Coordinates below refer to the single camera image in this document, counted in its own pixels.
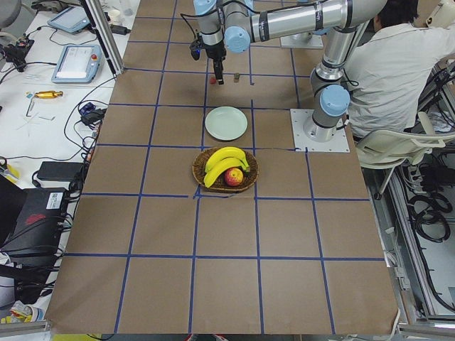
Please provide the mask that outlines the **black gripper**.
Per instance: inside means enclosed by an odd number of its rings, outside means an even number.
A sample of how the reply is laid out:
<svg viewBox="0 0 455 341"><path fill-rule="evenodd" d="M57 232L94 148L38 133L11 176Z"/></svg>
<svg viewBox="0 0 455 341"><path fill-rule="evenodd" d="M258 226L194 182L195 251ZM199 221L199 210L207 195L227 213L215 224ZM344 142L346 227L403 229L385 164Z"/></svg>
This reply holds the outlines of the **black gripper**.
<svg viewBox="0 0 455 341"><path fill-rule="evenodd" d="M213 60L213 69L218 84L223 85L223 61L226 56L225 46L223 44L208 45L206 53L207 56Z"/></svg>

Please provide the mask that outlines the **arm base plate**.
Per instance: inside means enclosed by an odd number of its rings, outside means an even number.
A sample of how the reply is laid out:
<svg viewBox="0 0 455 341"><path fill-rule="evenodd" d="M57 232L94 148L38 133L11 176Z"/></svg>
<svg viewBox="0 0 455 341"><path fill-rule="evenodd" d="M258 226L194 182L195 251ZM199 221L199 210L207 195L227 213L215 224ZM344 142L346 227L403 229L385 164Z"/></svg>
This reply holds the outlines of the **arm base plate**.
<svg viewBox="0 0 455 341"><path fill-rule="evenodd" d="M297 33L280 38L283 48L323 49L321 36L313 33Z"/></svg>
<svg viewBox="0 0 455 341"><path fill-rule="evenodd" d="M350 147L343 120L330 129L317 126L312 109L291 109L294 148L302 152L349 153Z"/></svg>

